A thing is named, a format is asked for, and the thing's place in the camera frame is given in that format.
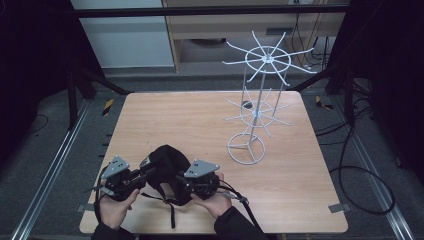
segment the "black curtain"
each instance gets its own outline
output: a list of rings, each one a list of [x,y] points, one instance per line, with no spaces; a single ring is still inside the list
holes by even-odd
[[[370,80],[371,105],[380,126],[402,165],[424,183],[424,2],[352,0],[352,4],[364,7],[358,9],[365,14],[346,14],[328,67],[343,60],[354,77]],[[355,38],[351,51],[342,57]],[[327,90],[346,87],[345,76],[333,76]]]
[[[50,10],[73,10],[69,0],[0,0],[0,167],[37,115],[38,103],[67,88],[67,76],[85,68],[103,77],[87,36],[75,18]],[[92,90],[89,79],[80,79]]]

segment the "wooden table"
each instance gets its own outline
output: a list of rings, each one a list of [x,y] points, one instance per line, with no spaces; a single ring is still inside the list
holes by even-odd
[[[255,99],[257,92],[251,92]],[[273,103],[278,92],[266,102]],[[157,147],[169,144],[190,161],[202,159],[219,164],[225,181],[250,202],[250,207],[266,233],[342,233],[347,230],[343,212],[331,213],[328,206],[339,203],[328,169],[316,140],[302,98],[298,92],[282,92],[275,117],[293,125],[271,123],[256,129],[265,146],[262,161],[242,165],[227,150],[229,139],[246,129],[240,108],[241,92],[166,92],[128,95],[103,166],[115,155],[129,162],[130,169]],[[159,196],[146,186],[142,191]],[[89,202],[94,201],[94,193]],[[244,207],[233,200],[248,217]],[[214,219],[202,207],[188,203],[176,207],[176,228],[171,229],[170,208],[162,201],[139,196],[122,227],[133,233],[211,234]],[[97,226],[93,212],[86,211],[80,224],[83,233]]]

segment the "metal bracket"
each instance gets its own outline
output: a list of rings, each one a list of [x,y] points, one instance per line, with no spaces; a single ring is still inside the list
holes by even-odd
[[[94,204],[87,203],[85,205],[78,204],[78,206],[75,208],[75,212],[83,213],[84,211],[93,211],[94,212]]]
[[[350,205],[347,204],[347,203],[345,203],[345,204],[341,204],[341,203],[334,204],[334,205],[328,206],[328,208],[330,209],[331,213],[336,213],[336,212],[340,212],[340,211],[349,212],[350,210],[352,210]]]
[[[184,177],[198,178],[219,169],[218,164],[205,162],[203,160],[194,159],[193,164],[184,173]]]
[[[107,179],[115,174],[118,174],[125,169],[129,168],[130,165],[125,162],[121,157],[116,155],[112,162],[109,163],[109,166],[106,168],[105,172],[102,174],[101,179]]]

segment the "spinning display rack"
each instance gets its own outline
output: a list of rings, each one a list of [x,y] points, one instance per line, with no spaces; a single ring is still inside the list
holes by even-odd
[[[226,118],[225,120],[233,120],[233,119],[241,119],[246,125],[246,129],[244,132],[237,133],[233,137],[230,138],[227,148],[228,153],[231,158],[235,161],[245,164],[251,165],[255,164],[263,159],[265,156],[265,144],[262,139],[254,134],[256,128],[265,129],[266,133],[272,137],[271,133],[268,131],[267,126],[269,126],[272,122],[276,121],[285,125],[292,125],[292,123],[281,121],[276,119],[275,112],[278,109],[287,108],[290,105],[278,106],[281,91],[283,91],[284,86],[290,86],[286,82],[287,70],[289,67],[294,67],[299,70],[302,70],[306,73],[314,74],[316,72],[308,71],[304,68],[298,67],[292,64],[291,56],[307,53],[313,50],[313,48],[300,51],[295,53],[287,53],[286,51],[278,48],[281,42],[284,40],[285,33],[278,41],[277,45],[274,46],[262,46],[258,39],[255,36],[255,33],[252,31],[253,38],[255,39],[258,47],[252,48],[250,50],[245,50],[236,46],[231,45],[229,42],[227,44],[237,50],[243,51],[246,53],[244,61],[238,62],[223,62],[224,64],[246,64],[244,71],[244,79],[243,79],[243,90],[242,90],[242,99],[241,104],[235,103],[226,99],[229,103],[236,105],[240,108],[240,114],[236,117]],[[247,67],[250,67],[255,71],[255,73],[247,79]],[[259,90],[259,95],[257,99],[253,99],[251,94],[249,93],[246,83],[253,81],[259,73],[262,73],[262,81],[261,87]],[[278,93],[278,98],[275,102],[275,105],[272,107],[269,103],[266,102],[271,89],[266,92],[264,99],[262,99],[262,95],[264,93],[264,84],[265,78],[267,74],[277,74],[281,79],[281,87]],[[245,154],[243,156],[236,156],[235,151],[233,149],[247,149],[249,151],[250,159],[246,158]]]

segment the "hand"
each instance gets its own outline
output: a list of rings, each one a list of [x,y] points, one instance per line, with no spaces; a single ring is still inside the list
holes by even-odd
[[[219,180],[224,181],[224,174],[220,172],[216,172],[215,174],[218,176]],[[206,208],[215,219],[224,214],[232,206],[231,200],[225,197],[222,191],[217,191],[215,195],[206,200],[202,200],[195,194],[191,194],[191,197],[195,204]]]
[[[131,195],[122,202],[117,202],[107,195],[101,196],[100,216],[102,222],[114,230],[119,230],[125,216],[127,215],[127,210],[131,210],[131,204],[135,202],[139,193],[140,190],[135,189]]]

